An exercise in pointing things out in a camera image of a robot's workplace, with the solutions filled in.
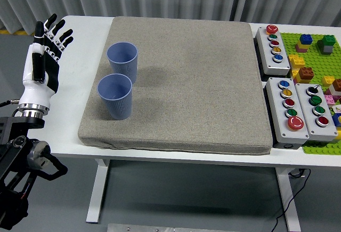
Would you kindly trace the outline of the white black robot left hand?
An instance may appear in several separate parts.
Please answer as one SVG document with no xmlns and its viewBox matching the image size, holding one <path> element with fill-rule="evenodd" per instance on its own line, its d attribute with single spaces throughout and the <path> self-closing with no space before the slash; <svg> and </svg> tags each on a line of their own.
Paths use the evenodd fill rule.
<svg viewBox="0 0 341 232">
<path fill-rule="evenodd" d="M 58 91 L 59 60 L 73 41 L 73 30 L 69 29 L 57 37 L 66 22 L 62 19 L 53 26 L 56 19 L 54 13 L 45 22 L 36 23 L 34 41 L 29 46 L 23 72 L 25 90 L 19 101 L 21 108 L 38 105 L 49 109 L 50 99 Z"/>
</svg>

